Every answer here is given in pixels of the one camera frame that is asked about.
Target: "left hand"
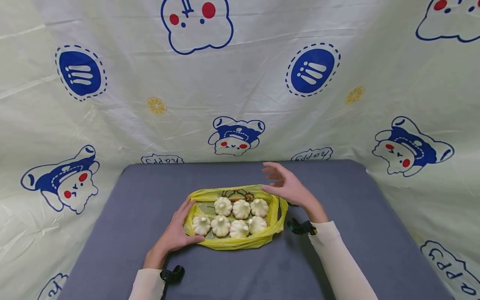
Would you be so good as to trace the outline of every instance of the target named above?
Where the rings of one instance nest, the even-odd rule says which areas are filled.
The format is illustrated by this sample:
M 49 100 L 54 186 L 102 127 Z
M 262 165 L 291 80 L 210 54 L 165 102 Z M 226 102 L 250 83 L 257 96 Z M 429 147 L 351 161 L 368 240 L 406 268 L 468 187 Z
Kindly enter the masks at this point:
M 195 200 L 190 202 L 187 198 L 173 214 L 167 229 L 147 253 L 143 269 L 161 269 L 168 253 L 205 240 L 203 236 L 188 236 L 183 230 L 183 222 L 194 204 Z

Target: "yellow plastic bag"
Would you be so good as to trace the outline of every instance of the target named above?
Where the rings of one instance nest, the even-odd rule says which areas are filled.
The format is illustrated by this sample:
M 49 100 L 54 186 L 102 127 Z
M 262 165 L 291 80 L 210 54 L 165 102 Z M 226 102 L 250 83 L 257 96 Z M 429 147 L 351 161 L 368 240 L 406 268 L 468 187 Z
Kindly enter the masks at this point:
M 247 202 L 251 202 L 255 198 L 262 198 L 268 203 L 268 214 L 265 220 L 268 223 L 267 229 L 255 234 L 249 235 L 243 239 L 234 239 L 229 236 L 224 238 L 218 238 L 210 231 L 205 240 L 199 245 L 214 249 L 214 250 L 238 250 L 238 249 L 253 249 L 262 247 L 272 241 L 273 235 L 283 231 L 283 224 L 285 221 L 285 214 L 287 213 L 288 203 L 281 197 L 268 194 L 261 190 L 261 185 L 247 185 L 233 188 L 220 188 L 220 189 L 205 189 L 193 192 L 190 194 L 191 199 L 195 199 L 197 202 L 193 205 L 192 209 L 185 219 L 183 225 L 185 232 L 193 236 L 193 218 L 196 216 L 207 216 L 210 219 L 215 217 L 215 209 L 213 208 L 213 202 L 218 197 L 227 197 L 232 201 L 244 199 Z M 280 207 L 280 218 L 278 217 L 278 208 Z M 230 215 L 228 217 L 230 221 L 235 220 L 235 217 Z

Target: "cartoon printed backdrop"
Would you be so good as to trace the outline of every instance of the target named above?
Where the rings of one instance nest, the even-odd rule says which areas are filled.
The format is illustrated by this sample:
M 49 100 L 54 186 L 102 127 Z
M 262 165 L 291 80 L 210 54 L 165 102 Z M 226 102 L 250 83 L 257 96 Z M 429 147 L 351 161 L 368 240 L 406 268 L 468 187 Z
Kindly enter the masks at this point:
M 0 293 L 55 299 L 129 164 L 354 159 L 455 298 L 480 298 L 479 16 L 476 0 L 1 1 Z

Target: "white sleeve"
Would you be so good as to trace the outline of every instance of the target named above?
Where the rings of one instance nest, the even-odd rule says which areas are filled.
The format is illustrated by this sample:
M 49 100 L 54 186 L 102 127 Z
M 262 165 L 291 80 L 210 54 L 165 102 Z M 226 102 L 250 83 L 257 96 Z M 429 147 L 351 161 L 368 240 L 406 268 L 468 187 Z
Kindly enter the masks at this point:
M 378 300 L 372 287 L 363 275 L 343 243 L 333 221 L 312 225 L 317 234 L 309 235 L 315 251 L 325 269 L 337 300 Z
M 159 300 L 162 298 L 165 281 L 160 278 L 162 270 L 138 270 L 128 300 Z

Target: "gray table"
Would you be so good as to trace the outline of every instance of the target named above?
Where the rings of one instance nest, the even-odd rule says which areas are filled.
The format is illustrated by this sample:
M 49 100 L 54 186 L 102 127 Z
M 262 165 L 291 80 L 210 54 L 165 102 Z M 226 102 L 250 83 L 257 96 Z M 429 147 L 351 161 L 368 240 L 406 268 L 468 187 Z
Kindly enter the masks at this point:
M 451 300 L 362 165 L 285 162 L 322 202 L 380 300 Z M 124 170 L 60 294 L 60 300 L 126 300 L 147 251 L 186 196 L 264 183 L 260 163 L 133 165 Z M 287 215 L 307 217 L 298 207 Z M 186 273 L 174 300 L 334 299 L 307 236 L 288 229 L 256 250 L 192 246 L 167 264 Z

